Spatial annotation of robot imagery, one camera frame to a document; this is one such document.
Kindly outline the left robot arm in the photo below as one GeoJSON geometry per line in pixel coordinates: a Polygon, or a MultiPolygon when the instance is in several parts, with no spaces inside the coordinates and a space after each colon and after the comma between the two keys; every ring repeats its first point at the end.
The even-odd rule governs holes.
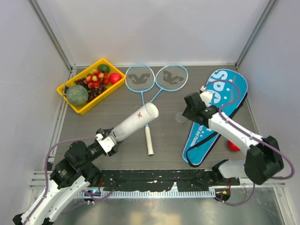
{"type": "Polygon", "coordinates": [[[93,161],[101,155],[112,156],[122,143],[111,129],[99,129],[86,145],[84,139],[71,139],[64,158],[51,174],[45,175],[43,192],[24,213],[14,216],[16,225],[52,225],[67,205],[88,186],[100,182],[101,172],[93,161]]]}

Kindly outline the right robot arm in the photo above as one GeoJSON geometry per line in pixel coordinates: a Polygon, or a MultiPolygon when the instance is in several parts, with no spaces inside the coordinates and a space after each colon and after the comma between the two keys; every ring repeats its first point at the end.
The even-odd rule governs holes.
{"type": "Polygon", "coordinates": [[[184,97],[183,116],[209,128],[234,143],[246,156],[245,160],[227,160],[217,165],[213,181],[222,185],[229,178],[248,178],[257,185],[263,184],[284,168],[275,138],[266,138],[250,132],[233,121],[214,105],[208,105],[212,94],[194,92],[184,97]]]}

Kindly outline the clear tube lid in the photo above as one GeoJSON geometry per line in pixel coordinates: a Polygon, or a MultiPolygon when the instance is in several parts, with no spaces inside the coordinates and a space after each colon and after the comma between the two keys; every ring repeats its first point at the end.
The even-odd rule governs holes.
{"type": "Polygon", "coordinates": [[[177,120],[179,123],[183,123],[183,122],[185,122],[185,121],[187,120],[187,118],[184,117],[184,116],[182,115],[182,112],[178,112],[178,113],[175,115],[175,118],[176,118],[176,120],[177,120]]]}

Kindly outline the blue racket bag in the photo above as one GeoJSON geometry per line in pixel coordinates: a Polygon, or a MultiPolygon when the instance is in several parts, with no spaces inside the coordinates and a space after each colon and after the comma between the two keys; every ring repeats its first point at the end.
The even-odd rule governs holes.
{"type": "MultiPolygon", "coordinates": [[[[239,73],[229,69],[219,69],[213,72],[207,81],[206,89],[213,95],[210,105],[220,108],[232,101],[222,109],[227,116],[232,118],[243,105],[248,84],[239,73]]],[[[192,123],[182,157],[191,167],[198,167],[212,150],[220,134],[211,129],[192,123]]]]}

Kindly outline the white shuttlecock tube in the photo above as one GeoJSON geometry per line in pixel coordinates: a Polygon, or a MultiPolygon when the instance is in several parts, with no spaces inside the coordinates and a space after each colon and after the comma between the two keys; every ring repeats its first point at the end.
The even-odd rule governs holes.
{"type": "Polygon", "coordinates": [[[158,108],[153,103],[146,103],[127,117],[109,133],[118,143],[135,133],[159,116],[158,108]]]}

